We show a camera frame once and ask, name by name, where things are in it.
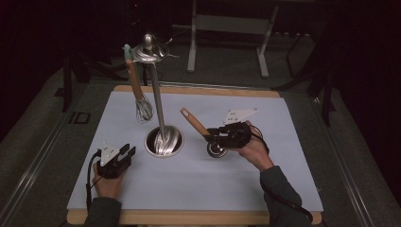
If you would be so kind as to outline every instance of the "metal stand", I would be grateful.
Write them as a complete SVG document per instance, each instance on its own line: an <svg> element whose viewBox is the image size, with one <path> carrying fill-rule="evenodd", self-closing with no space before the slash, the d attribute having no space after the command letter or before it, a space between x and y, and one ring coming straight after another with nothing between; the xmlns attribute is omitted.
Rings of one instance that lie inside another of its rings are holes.
<svg viewBox="0 0 401 227"><path fill-rule="evenodd" d="M183 147L183 133L174 126L166 126L163 116L156 62L168 56L168 48L164 44L157 44L154 36L147 34L144 36L142 44L136 46L131 53L133 60L144 63L150 72L157 118L159 120L159 127L151 130L146 136L146 149L148 153L155 157L171 157Z"/></svg>

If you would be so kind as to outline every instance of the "gray carpet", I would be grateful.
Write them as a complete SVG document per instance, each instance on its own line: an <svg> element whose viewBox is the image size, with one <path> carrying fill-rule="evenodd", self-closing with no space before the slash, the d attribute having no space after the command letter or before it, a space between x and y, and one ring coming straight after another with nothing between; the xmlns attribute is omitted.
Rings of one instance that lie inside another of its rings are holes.
<svg viewBox="0 0 401 227"><path fill-rule="evenodd" d="M162 84L198 83L268 90L291 80L285 55L293 41L286 36L274 36L270 40L266 54L270 77L262 79L254 46L233 48L229 44L222 44L216 47L216 44L205 40L200 40L198 45L195 73L187 74L189 46L183 37L170 46L170 53L180 57L167 58L158 63L160 81ZM307 51L302 48L310 51L312 46L310 40L305 38L300 52L296 50L291 54L298 68L307 56ZM120 75L125 77L126 72L120 72ZM15 207L8 226L69 226L64 221L71 190L110 91L115 84L121 83L127 82L113 81L95 72L89 84L74 82L76 96L67 113L61 113L62 99L54 97L56 90L62 87L62 71L46 83L0 144L0 160L3 160L0 165L2 209L35 156L44 152L44 145L50 145L45 150L47 153L42 165L38 166L40 174ZM320 118L320 105L305 94L307 85L308 81L281 93L281 96L286 99L306 160L320 190L324 220L331 227L401 226L400 208L381 177L340 93L337 90L333 93L336 111L330 114L332 126L327 128ZM91 119L88 124L68 123L72 112L90 113ZM60 126L60 130L56 131L57 137L53 141L46 141L49 135L55 133L54 127L57 126ZM351 178L344 176L344 167ZM353 204L355 195L361 196L367 208L367 223L361 221L363 218Z"/></svg>

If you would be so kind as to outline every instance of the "wooden handle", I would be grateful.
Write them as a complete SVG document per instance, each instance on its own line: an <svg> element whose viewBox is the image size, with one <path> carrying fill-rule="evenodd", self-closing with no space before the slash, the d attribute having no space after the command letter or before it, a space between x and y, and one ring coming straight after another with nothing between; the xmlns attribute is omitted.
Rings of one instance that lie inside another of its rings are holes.
<svg viewBox="0 0 401 227"><path fill-rule="evenodd" d="M192 113L190 113L186 108L182 108L180 112L189 124L191 124L201 135L210 135L209 131L201 124L197 117L192 115Z"/></svg>
<svg viewBox="0 0 401 227"><path fill-rule="evenodd" d="M136 66L135 62L132 60L126 60L127 68L128 68L128 75L131 81L131 87L133 94L135 95L136 100L142 100L144 98L144 94L141 90L141 83L139 82L139 78L136 74Z"/></svg>

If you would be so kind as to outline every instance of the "right hand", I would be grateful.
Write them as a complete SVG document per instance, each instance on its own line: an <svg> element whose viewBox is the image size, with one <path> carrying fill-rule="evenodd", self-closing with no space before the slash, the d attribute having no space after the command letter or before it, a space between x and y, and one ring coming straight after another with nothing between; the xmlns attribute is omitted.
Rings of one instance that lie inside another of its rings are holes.
<svg viewBox="0 0 401 227"><path fill-rule="evenodd" d="M246 121L246 123L249 126L252 125L250 121ZM260 136L260 133L253 127L251 127L251 131ZM251 141L245 147L232 148L232 150L237 151L239 155L252 163L260 171L274 166L262 141L254 136L252 136Z"/></svg>

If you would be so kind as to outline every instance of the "left hand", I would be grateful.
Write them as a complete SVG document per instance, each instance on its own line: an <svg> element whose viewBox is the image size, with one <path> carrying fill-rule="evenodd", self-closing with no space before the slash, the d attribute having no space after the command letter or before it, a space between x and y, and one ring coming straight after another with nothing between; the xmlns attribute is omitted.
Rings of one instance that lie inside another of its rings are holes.
<svg viewBox="0 0 401 227"><path fill-rule="evenodd" d="M124 171L118 178L105 179L97 175L97 164L93 164L95 177L92 183L95 184L95 189L98 197L107 197L117 200L121 194L121 184L127 170Z"/></svg>

